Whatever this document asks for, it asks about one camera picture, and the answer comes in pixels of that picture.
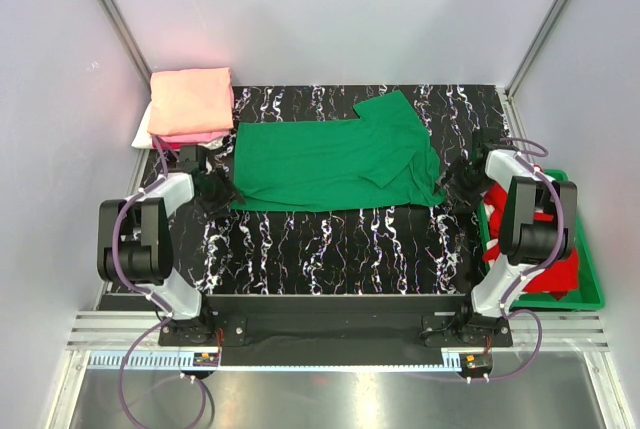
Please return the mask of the green t shirt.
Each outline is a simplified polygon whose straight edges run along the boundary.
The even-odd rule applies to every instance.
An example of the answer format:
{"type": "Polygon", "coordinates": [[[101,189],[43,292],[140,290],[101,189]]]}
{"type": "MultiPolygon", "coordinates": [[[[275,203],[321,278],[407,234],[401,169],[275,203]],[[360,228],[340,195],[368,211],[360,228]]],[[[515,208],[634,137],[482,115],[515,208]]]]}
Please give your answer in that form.
{"type": "Polygon", "coordinates": [[[401,91],[355,104],[356,118],[241,123],[234,149],[236,210],[326,212],[433,207],[440,158],[401,91]]]}

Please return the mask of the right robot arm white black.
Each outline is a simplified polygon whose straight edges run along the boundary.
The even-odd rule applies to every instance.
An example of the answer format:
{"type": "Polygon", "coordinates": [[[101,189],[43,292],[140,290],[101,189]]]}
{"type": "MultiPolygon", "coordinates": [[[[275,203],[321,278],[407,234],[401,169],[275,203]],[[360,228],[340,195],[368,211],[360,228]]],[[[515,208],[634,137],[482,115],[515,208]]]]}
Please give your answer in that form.
{"type": "Polygon", "coordinates": [[[493,185],[506,192],[498,236],[499,255],[470,293],[471,311],[454,320],[454,333],[476,345],[490,332],[487,318],[506,318],[526,286],[554,263],[567,259],[577,232],[577,185],[556,180],[526,157],[548,151],[531,141],[532,151],[516,144],[525,139],[500,137],[477,143],[470,157],[459,157],[437,179],[436,189],[459,212],[481,205],[493,185]]]}

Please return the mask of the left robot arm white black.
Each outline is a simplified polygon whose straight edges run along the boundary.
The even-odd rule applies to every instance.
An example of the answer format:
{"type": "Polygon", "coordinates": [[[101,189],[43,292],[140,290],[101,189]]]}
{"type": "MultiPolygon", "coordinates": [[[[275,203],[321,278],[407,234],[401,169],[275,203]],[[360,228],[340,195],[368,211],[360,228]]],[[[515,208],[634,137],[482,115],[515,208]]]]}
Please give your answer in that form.
{"type": "Polygon", "coordinates": [[[184,205],[197,204],[214,217],[242,199],[214,152],[186,145],[174,167],[162,167],[148,186],[124,199],[101,203],[97,271],[106,282],[120,283],[142,295],[181,325],[196,345],[215,335],[216,321],[205,296],[174,268],[169,218],[184,205]]]}

